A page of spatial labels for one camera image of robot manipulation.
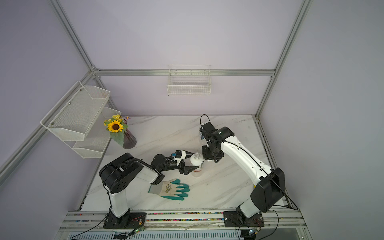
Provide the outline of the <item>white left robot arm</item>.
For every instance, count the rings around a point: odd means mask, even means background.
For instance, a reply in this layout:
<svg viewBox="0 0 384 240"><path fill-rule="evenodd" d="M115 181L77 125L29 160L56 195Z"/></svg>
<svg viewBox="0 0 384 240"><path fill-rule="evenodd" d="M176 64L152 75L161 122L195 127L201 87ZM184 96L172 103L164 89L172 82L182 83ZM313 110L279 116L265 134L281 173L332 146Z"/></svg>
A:
<svg viewBox="0 0 384 240"><path fill-rule="evenodd" d="M186 159L194 153L177 150L169 157L162 154L154 156L153 161L147 164L141 159L125 153L114 161L102 167L99 176L107 190L112 216L121 218L125 216L130 206L127 200L128 187L134 186L135 179L150 184L149 193L165 199L183 201L188 197L189 186L182 184L179 179L165 181L163 172L177 170L181 175L189 175L197 170L198 166L187 166Z"/></svg>

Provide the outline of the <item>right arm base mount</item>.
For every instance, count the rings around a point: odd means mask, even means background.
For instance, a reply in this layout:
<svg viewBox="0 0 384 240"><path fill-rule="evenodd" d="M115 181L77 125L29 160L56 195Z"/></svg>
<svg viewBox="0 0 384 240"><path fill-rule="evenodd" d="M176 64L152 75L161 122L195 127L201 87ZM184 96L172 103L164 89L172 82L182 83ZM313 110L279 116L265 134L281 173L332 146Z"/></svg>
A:
<svg viewBox="0 0 384 240"><path fill-rule="evenodd" d="M243 213L238 211L224 211L224 225L226 228L230 227L264 227L264 219L261 213L256 213L252 217L246 217Z"/></svg>

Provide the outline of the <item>white label tea bottle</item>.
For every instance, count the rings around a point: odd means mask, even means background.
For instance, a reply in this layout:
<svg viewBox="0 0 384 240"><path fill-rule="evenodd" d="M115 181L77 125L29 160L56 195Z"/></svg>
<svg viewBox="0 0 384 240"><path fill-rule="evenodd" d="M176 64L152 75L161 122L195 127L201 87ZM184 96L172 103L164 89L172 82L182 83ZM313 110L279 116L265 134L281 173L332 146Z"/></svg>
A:
<svg viewBox="0 0 384 240"><path fill-rule="evenodd" d="M191 156L190 161L191 161L191 164L193 166L198 167L197 169L195 169L192 172L192 176L194 178L199 178L202 175L202 170L203 170L203 166L204 166L204 158L202 157L202 155L200 153L194 153Z"/></svg>

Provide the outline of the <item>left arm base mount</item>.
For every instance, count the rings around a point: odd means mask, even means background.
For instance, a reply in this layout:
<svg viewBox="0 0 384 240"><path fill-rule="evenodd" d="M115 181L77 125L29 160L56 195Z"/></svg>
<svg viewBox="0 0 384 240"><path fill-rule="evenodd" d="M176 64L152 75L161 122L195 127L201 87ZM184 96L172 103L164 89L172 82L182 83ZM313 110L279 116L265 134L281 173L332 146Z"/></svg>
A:
<svg viewBox="0 0 384 240"><path fill-rule="evenodd" d="M121 217L116 217L110 210L106 214L104 221L104 229L139 229L145 224L147 213L144 212L131 212L128 210L127 213Z"/></svg>

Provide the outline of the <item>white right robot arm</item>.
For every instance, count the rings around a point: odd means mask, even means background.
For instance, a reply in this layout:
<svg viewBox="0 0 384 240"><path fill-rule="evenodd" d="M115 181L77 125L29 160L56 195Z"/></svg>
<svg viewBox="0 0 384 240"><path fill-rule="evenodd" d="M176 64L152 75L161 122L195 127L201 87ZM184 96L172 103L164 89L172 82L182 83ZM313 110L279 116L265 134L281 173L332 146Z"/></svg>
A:
<svg viewBox="0 0 384 240"><path fill-rule="evenodd" d="M207 141L202 146L204 160L218 163L231 157L247 174L254 185L250 196L237 207L238 218L249 219L260 212L267 212L285 195L285 174L273 169L254 156L227 127L216 129L211 123L201 126L200 133Z"/></svg>

